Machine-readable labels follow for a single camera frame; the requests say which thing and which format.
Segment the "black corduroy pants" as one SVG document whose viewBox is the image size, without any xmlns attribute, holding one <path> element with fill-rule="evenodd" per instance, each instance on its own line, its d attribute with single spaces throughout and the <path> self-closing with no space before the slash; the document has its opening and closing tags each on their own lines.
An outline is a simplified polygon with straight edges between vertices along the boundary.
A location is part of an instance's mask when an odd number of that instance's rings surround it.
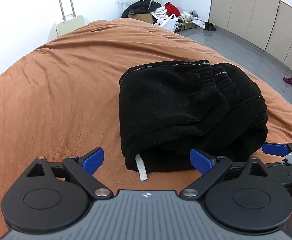
<svg viewBox="0 0 292 240">
<path fill-rule="evenodd" d="M 230 63 L 155 62 L 128 69 L 119 85 L 121 151 L 129 170 L 190 170 L 195 148 L 245 162 L 266 141 L 261 90 Z"/>
</svg>

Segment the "cardboard box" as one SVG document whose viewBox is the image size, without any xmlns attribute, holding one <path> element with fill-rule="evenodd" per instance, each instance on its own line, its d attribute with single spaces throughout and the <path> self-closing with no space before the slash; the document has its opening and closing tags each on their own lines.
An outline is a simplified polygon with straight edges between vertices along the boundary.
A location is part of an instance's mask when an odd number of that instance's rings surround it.
<svg viewBox="0 0 292 240">
<path fill-rule="evenodd" d="M 154 18 L 154 16 L 152 16 L 151 14 L 130 14 L 128 18 L 132 18 L 149 24 L 155 24 L 157 22 L 157 19 Z"/>
</svg>

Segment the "beige wardrobe doors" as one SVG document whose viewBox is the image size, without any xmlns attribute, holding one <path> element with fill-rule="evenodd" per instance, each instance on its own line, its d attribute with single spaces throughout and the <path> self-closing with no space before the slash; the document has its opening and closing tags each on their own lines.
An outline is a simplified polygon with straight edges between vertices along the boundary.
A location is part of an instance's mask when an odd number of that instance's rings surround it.
<svg viewBox="0 0 292 240">
<path fill-rule="evenodd" d="M 292 70 L 292 7 L 280 0 L 212 0 L 209 22 L 251 42 Z"/>
</svg>

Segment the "black shoes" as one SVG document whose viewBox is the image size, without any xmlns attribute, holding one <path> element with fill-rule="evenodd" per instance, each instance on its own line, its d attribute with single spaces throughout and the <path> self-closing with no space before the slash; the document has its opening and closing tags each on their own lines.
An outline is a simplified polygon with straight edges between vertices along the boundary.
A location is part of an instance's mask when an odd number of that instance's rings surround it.
<svg viewBox="0 0 292 240">
<path fill-rule="evenodd" d="M 209 22 L 205 22 L 205 30 L 207 31 L 216 31 L 216 27 L 214 24 L 209 23 Z"/>
</svg>

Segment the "red garment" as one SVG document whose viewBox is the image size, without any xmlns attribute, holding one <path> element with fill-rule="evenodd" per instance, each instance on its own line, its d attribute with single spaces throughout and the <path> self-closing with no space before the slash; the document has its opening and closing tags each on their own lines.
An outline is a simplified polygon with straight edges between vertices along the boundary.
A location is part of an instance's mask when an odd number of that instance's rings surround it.
<svg viewBox="0 0 292 240">
<path fill-rule="evenodd" d="M 176 17 L 180 17 L 181 13 L 178 7 L 174 6 L 170 2 L 165 3 L 165 9 L 167 10 L 167 16 L 175 15 Z"/>
</svg>

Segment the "white plastic bag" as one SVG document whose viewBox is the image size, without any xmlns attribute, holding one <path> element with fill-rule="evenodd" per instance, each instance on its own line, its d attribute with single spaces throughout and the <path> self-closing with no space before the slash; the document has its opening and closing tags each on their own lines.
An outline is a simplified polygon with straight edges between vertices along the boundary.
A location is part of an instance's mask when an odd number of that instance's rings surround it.
<svg viewBox="0 0 292 240">
<path fill-rule="evenodd" d="M 165 20 L 158 20 L 155 26 L 174 32 L 177 29 L 178 18 L 175 14 L 170 15 Z"/>
</svg>

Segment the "pink slipper far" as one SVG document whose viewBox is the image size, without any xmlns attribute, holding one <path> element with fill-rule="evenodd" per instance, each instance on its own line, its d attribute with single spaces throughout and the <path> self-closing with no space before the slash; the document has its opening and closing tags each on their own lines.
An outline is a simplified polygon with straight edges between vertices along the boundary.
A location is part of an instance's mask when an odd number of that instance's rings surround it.
<svg viewBox="0 0 292 240">
<path fill-rule="evenodd" d="M 287 84 L 292 85 L 292 77 L 290 77 L 290 76 L 283 77 L 283 81 Z"/>
</svg>

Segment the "pile of dark clothes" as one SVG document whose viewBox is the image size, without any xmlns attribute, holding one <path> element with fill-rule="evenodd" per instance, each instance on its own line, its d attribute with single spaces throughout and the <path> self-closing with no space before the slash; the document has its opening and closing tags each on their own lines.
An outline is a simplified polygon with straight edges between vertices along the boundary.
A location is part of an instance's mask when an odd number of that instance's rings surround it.
<svg viewBox="0 0 292 240">
<path fill-rule="evenodd" d="M 154 0 L 140 0 L 128 6 L 120 18 L 128 18 L 129 15 L 150 14 L 162 5 Z"/>
</svg>

